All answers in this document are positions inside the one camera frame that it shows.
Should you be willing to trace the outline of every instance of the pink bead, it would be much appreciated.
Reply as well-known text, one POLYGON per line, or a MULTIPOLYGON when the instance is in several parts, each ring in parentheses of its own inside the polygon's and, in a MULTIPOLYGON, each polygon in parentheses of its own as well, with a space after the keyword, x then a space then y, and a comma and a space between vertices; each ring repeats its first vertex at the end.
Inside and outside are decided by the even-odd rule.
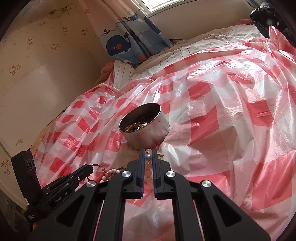
POLYGON ((151 170, 145 170, 145 176, 146 177, 150 177, 152 175, 152 171, 151 170))
POLYGON ((152 163, 150 162, 147 162, 146 164, 145 164, 145 169, 151 169, 152 168, 152 163))
POLYGON ((152 155, 152 149, 146 149, 145 154, 146 155, 152 155))
POLYGON ((154 187, 153 187, 153 179, 152 179, 152 177, 148 177, 145 180, 147 182, 148 187, 150 187, 151 189, 153 189, 154 187))

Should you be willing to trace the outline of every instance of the round tin can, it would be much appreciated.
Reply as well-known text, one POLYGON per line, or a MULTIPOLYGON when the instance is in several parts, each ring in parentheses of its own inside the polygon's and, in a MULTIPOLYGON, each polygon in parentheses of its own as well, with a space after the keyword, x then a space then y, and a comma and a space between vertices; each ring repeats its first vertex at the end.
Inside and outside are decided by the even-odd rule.
POLYGON ((159 104, 147 103, 123 117, 119 123, 119 130, 133 149, 140 150, 153 148, 163 142, 170 125, 159 104), (125 132, 126 127, 139 120, 144 120, 148 124, 141 129, 125 132))

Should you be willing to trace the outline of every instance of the metal screw cap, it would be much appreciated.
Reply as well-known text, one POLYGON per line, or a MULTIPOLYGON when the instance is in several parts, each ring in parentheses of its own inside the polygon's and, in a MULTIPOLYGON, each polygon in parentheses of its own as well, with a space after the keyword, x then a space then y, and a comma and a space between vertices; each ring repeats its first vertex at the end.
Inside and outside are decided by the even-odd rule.
POLYGON ((88 188, 93 188, 95 185, 96 185, 96 182, 95 182, 95 181, 88 181, 88 182, 86 183, 86 186, 87 186, 88 188))
POLYGON ((208 180, 204 180, 202 181, 202 185, 205 187, 205 188, 209 188, 212 184, 210 181, 208 180))
POLYGON ((166 175, 167 175, 168 177, 174 177, 174 176, 176 175, 176 173, 173 172, 173 171, 168 171, 168 172, 166 172, 166 175))
POLYGON ((131 172, 130 171, 124 171, 121 175, 123 177, 130 177, 131 176, 131 172))

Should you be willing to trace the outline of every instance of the mattress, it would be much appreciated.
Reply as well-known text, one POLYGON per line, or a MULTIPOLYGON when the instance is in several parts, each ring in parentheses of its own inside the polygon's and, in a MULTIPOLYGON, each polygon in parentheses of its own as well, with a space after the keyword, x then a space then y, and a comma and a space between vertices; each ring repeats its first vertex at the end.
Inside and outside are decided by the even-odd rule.
MULTIPOLYGON (((83 164, 138 158, 118 130, 157 102, 171 129, 156 148, 188 180, 210 180, 276 240, 295 213, 296 50, 272 26, 215 30, 134 69, 115 61, 107 82, 79 96, 43 136, 34 160, 42 186, 83 164)), ((90 179, 100 181, 95 169, 90 179)), ((126 203, 123 240, 174 240, 170 200, 145 183, 126 203)))

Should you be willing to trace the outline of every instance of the bed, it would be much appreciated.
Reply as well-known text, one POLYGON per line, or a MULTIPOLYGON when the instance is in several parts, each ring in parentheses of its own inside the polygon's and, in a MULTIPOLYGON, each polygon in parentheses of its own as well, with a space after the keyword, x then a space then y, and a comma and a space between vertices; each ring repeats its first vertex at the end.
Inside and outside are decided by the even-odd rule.
MULTIPOLYGON (((156 148, 172 170, 213 182, 276 240, 296 208, 295 62, 283 35, 270 27, 266 39, 253 25, 180 41, 137 68, 116 60, 106 82, 39 135, 39 181, 45 186, 83 164, 125 167, 139 152, 118 124, 135 107, 157 102, 171 129, 156 148)), ((95 168, 89 178, 102 176, 95 168)), ((123 240, 174 238, 171 202, 156 200, 145 183, 144 197, 126 204, 123 240)))

